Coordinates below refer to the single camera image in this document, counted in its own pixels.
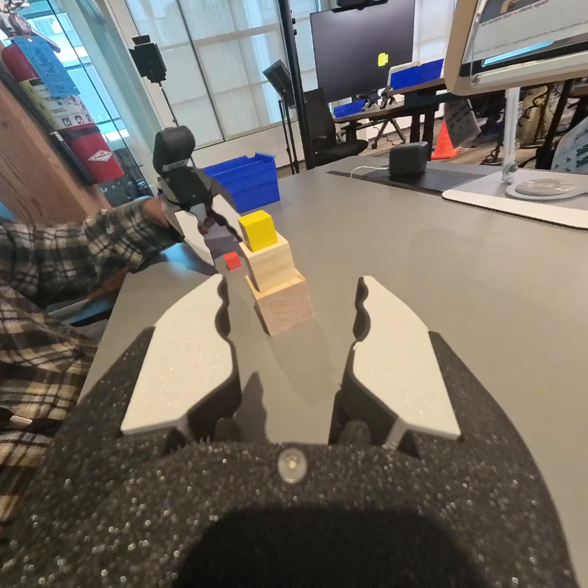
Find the person's left hand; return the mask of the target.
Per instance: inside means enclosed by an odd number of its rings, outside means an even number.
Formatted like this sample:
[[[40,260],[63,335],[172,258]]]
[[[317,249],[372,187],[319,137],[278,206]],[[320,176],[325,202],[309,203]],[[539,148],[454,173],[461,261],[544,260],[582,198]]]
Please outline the person's left hand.
[[[181,231],[176,216],[176,212],[179,208],[167,197],[157,196],[147,198],[143,200],[142,205],[145,215],[149,217],[154,224],[164,228],[173,228],[177,231]]]

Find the person's plaid shirt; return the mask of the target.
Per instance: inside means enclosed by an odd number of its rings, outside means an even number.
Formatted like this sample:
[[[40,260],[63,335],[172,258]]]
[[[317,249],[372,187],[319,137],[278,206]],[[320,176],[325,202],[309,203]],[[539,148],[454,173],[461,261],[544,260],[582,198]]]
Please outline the person's plaid shirt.
[[[75,407],[97,347],[1,283],[1,526]]]

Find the orange traffic cone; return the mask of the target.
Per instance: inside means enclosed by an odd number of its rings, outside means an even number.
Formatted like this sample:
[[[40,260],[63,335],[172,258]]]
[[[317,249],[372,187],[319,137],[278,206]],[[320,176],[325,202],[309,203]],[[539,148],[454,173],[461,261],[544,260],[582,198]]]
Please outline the orange traffic cone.
[[[459,153],[459,148],[453,146],[446,122],[442,122],[437,143],[431,155],[431,160],[452,159]]]

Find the dark grey charger block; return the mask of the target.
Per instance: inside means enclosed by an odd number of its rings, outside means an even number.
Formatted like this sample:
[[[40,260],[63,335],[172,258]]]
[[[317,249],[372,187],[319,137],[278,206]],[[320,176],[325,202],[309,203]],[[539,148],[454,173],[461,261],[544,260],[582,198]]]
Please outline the dark grey charger block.
[[[395,145],[389,150],[389,177],[422,175],[426,171],[429,158],[430,145],[426,141]]]

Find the large natural wooden cube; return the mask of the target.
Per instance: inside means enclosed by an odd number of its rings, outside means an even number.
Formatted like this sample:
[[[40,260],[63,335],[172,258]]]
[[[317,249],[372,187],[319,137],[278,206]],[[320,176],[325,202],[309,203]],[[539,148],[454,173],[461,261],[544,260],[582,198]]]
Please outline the large natural wooden cube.
[[[314,317],[307,282],[298,269],[294,269],[290,281],[262,292],[248,275],[245,280],[254,297],[254,309],[269,336],[286,332]]]

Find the printed paper sheet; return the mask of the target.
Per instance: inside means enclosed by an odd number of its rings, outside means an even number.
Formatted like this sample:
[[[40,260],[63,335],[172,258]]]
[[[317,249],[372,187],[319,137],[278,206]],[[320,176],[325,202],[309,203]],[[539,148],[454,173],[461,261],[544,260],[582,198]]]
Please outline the printed paper sheet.
[[[587,174],[587,118],[562,137],[557,145],[550,170]]]
[[[469,99],[452,100],[445,104],[443,120],[454,148],[461,147],[481,132]]]

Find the black office chair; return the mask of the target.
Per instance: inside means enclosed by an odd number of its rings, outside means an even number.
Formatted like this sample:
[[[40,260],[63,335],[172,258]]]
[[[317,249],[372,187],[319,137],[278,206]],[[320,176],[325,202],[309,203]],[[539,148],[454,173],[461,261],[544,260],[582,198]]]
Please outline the black office chair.
[[[321,88],[303,94],[316,167],[360,155],[368,148],[368,142],[363,139],[352,138],[342,143],[337,141],[334,118]]]

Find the blue paper tag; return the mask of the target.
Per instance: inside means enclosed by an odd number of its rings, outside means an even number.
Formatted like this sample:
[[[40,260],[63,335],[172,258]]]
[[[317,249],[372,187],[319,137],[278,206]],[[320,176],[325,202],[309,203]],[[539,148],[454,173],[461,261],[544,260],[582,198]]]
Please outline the blue paper tag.
[[[18,82],[40,79],[50,96],[55,98],[80,95],[80,90],[49,43],[38,36],[14,36],[1,56]]]

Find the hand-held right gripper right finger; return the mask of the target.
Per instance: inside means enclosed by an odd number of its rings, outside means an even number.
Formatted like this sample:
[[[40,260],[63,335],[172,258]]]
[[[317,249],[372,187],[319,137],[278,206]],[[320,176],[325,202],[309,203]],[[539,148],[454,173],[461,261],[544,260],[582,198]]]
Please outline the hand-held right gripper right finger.
[[[415,449],[417,435],[460,441],[427,326],[371,276],[357,282],[355,309],[329,443],[343,444],[351,422],[365,426],[368,444],[384,449]]]

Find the large black monitor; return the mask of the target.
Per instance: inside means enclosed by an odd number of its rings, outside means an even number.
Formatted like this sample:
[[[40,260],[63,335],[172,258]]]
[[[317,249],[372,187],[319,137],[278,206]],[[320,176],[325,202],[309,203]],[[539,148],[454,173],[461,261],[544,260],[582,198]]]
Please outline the large black monitor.
[[[413,62],[415,1],[311,13],[318,87],[330,104],[387,86],[391,67]]]

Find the person's left forearm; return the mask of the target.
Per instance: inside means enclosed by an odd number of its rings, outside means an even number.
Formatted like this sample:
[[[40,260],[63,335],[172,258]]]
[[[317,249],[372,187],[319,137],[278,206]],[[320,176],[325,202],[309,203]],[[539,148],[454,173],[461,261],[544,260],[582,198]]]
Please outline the person's left forearm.
[[[154,224],[137,200],[82,222],[27,226],[1,219],[1,285],[39,307],[82,298],[123,269],[180,242],[180,232]]]

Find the medium natural wooden cube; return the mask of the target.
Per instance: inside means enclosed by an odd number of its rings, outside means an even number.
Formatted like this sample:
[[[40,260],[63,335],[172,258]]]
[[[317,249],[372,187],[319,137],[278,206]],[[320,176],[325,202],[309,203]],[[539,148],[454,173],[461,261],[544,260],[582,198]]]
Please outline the medium natural wooden cube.
[[[298,276],[289,242],[278,232],[276,238],[276,243],[255,252],[246,243],[239,244],[249,269],[249,277],[258,292],[290,283]]]

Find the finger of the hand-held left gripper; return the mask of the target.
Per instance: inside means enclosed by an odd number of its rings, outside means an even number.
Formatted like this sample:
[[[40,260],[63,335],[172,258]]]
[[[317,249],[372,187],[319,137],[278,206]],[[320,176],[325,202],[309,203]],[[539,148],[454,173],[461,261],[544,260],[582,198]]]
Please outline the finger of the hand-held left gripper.
[[[198,168],[198,176],[210,191],[212,200],[209,207],[210,215],[215,222],[225,228],[237,242],[244,241],[239,224],[240,214],[236,209],[231,194],[216,179],[206,175],[204,170]]]
[[[179,210],[175,212],[176,221],[183,234],[184,242],[203,262],[211,267],[215,266],[210,249],[206,243],[204,235],[199,228],[199,221],[192,212]]]

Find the red fire extinguisher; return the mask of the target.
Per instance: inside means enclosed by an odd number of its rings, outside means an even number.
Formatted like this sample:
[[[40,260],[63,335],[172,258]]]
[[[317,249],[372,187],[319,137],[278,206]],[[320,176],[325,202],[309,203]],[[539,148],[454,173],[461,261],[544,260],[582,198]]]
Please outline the red fire extinguisher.
[[[66,65],[67,58],[59,56],[62,46],[57,37],[65,33],[63,26],[54,15],[48,15],[49,36],[44,35],[24,15],[30,6],[28,1],[1,1],[1,36],[8,41],[7,44],[1,41],[1,53],[15,36],[38,36],[49,43],[76,84],[72,77],[73,70]],[[100,184],[123,176],[119,162],[85,105],[78,87],[79,96],[55,98],[50,96],[40,79],[18,82],[5,66],[2,56],[1,63],[24,96],[26,107],[38,118],[48,138],[83,183]]]

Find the yellow wooden cube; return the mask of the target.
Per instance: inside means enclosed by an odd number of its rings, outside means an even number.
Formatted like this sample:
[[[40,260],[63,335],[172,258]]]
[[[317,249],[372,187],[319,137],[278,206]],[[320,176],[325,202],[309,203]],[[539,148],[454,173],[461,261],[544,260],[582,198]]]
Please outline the yellow wooden cube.
[[[278,242],[272,217],[264,210],[258,210],[239,217],[243,241],[251,252],[257,252]]]

